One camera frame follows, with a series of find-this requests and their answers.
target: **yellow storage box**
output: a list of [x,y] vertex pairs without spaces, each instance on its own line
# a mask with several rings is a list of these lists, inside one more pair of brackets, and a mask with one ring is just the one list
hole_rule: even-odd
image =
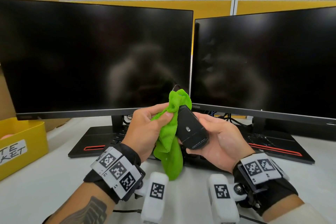
[[48,153],[44,122],[39,120],[0,121],[0,180]]

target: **desk surface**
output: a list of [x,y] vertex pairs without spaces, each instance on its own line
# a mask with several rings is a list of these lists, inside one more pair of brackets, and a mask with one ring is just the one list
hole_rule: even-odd
[[[0,223],[38,224],[60,207],[82,183],[95,157],[68,158],[69,151],[92,126],[111,125],[109,116],[74,118],[48,133],[50,152],[0,182]],[[276,159],[289,175],[300,197],[310,203],[331,223],[336,220],[336,142],[295,137],[315,159],[315,165]],[[141,167],[164,172],[155,160]],[[167,187],[164,224],[213,223],[206,180],[214,171],[184,167],[181,175]],[[116,209],[141,209],[143,198],[120,202]],[[258,218],[251,209],[243,215]],[[113,213],[108,223],[140,223],[138,213]],[[241,224],[252,223],[242,219]]]

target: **green towel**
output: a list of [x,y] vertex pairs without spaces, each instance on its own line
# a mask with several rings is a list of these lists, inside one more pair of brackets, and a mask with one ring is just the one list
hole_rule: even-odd
[[154,156],[161,160],[162,166],[169,180],[175,180],[182,171],[183,157],[177,140],[177,113],[181,105],[187,105],[191,109],[191,99],[184,90],[171,91],[169,94],[169,106],[153,117],[158,119],[163,113],[174,113],[172,120],[161,128],[159,139],[156,141]]

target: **finger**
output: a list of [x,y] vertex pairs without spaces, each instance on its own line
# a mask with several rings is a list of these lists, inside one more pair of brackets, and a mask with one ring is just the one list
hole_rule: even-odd
[[169,103],[164,104],[157,104],[154,106],[150,106],[147,108],[144,108],[146,111],[148,111],[151,115],[157,114],[159,112],[162,112],[165,108],[167,108]]
[[199,113],[199,112],[194,112],[195,116],[200,119],[200,118],[203,118],[207,121],[210,121],[210,122],[215,122],[215,123],[224,123],[226,122],[225,120],[223,119],[220,119],[220,118],[216,118],[216,117],[212,117],[210,115],[207,115],[207,114],[202,114],[202,113]]
[[186,149],[185,151],[187,152],[187,154],[202,155],[202,150],[190,150],[190,149]]
[[203,118],[200,118],[199,122],[207,131],[213,133],[221,133],[226,128],[226,122],[211,122]]
[[152,120],[151,124],[154,126],[156,131],[160,131],[163,126],[167,125],[171,121],[173,116],[173,113],[165,112],[157,120]]

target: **monitor stand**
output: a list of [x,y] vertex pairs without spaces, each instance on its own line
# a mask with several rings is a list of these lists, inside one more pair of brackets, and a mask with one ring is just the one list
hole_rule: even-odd
[[271,157],[296,162],[314,164],[315,160],[288,133],[265,129],[266,119],[254,117],[252,126],[238,125],[241,134],[256,152],[264,152]]
[[118,136],[123,138],[128,125],[123,125],[123,115],[113,115],[111,120],[112,126],[90,127],[68,156],[70,158],[99,156],[108,146],[118,143]]

